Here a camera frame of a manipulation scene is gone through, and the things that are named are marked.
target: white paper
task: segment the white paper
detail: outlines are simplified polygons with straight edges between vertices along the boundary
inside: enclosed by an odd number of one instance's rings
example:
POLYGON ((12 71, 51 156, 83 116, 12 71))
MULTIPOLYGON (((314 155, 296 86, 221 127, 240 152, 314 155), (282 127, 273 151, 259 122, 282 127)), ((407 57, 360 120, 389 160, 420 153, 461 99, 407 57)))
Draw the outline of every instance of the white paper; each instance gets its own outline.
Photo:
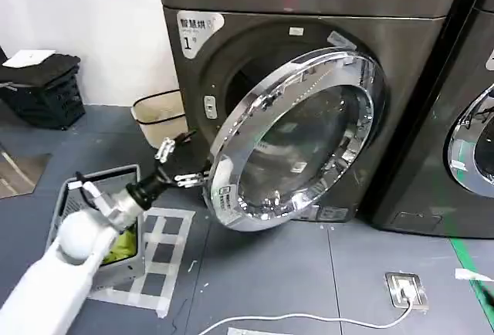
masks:
POLYGON ((21 49, 2 65, 15 68, 39 65, 53 53, 52 49, 21 49))
POLYGON ((457 268, 455 270, 455 278, 456 279, 474 279, 475 281, 487 281, 487 282, 492 282, 494 279, 491 279, 490 277, 481 275, 480 273, 470 271, 469 269, 465 268, 457 268))

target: laundry basket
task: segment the laundry basket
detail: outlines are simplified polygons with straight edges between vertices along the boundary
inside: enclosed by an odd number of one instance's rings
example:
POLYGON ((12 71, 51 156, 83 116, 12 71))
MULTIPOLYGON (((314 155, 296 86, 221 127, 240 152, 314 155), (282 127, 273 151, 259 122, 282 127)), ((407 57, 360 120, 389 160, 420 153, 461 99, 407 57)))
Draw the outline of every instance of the laundry basket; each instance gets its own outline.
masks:
POLYGON ((131 110, 147 142, 154 148, 159 148, 164 138, 175 138, 188 130, 180 90, 141 98, 131 110))

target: floor socket cover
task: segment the floor socket cover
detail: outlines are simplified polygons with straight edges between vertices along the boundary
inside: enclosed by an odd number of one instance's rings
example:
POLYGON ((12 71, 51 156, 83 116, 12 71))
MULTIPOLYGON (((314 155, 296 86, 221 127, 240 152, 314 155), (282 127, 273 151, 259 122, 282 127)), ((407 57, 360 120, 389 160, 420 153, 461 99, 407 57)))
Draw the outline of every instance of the floor socket cover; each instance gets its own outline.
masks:
POLYGON ((429 309, 424 287, 417 275, 412 273, 388 272, 386 273, 386 281, 391 294, 391 301, 397 308, 408 308, 407 300, 401 295, 401 288, 408 283, 417 292, 414 301, 414 310, 429 309))

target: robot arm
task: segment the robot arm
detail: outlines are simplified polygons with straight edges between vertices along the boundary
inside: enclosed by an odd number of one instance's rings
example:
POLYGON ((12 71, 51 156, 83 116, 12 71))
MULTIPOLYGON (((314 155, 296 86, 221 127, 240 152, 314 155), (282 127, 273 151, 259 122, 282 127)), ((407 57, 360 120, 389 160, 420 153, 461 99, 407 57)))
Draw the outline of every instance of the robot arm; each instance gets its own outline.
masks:
POLYGON ((185 183, 171 180, 161 166, 173 152, 175 143, 191 135, 166 139, 156 154, 155 172, 137 184, 128 184, 116 194, 101 193, 91 182, 78 181, 70 185, 86 189, 98 210, 85 208, 63 220, 53 244, 28 268, 0 309, 1 334, 66 333, 118 235, 170 186, 191 187, 203 181, 200 174, 175 178, 185 178, 185 183))

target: washing machine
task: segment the washing machine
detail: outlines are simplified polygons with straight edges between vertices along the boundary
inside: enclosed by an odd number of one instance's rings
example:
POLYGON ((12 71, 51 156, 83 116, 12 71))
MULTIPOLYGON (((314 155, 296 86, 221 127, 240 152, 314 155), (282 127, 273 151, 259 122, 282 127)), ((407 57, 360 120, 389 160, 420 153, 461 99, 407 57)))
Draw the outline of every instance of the washing machine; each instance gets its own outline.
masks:
POLYGON ((377 227, 494 238, 493 49, 494 0, 477 0, 420 129, 372 211, 377 227))
POLYGON ((229 228, 352 218, 453 0, 162 0, 229 228))

